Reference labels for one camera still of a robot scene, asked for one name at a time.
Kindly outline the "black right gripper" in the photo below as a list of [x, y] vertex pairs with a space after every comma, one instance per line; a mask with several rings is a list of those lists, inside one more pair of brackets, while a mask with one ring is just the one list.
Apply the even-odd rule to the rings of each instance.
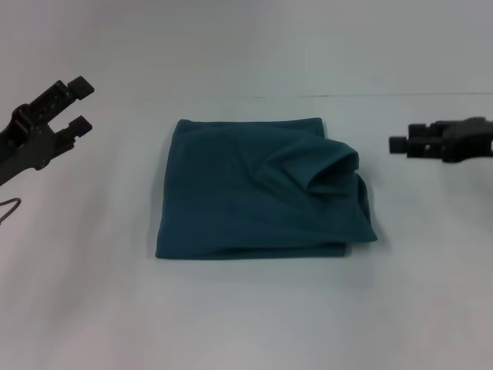
[[445, 163], [492, 157], [492, 121], [471, 117], [462, 121], [413, 123], [406, 136], [390, 136], [389, 153], [407, 158], [442, 159]]

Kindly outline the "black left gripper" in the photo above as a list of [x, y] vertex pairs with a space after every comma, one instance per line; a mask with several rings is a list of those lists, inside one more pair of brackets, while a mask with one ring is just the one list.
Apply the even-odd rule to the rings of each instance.
[[1, 131], [1, 184], [24, 170], [41, 170], [74, 148], [76, 139], [90, 132], [92, 124], [79, 116], [56, 133], [49, 121], [94, 91], [82, 76], [67, 85], [59, 80], [30, 104], [16, 108], [9, 124]]

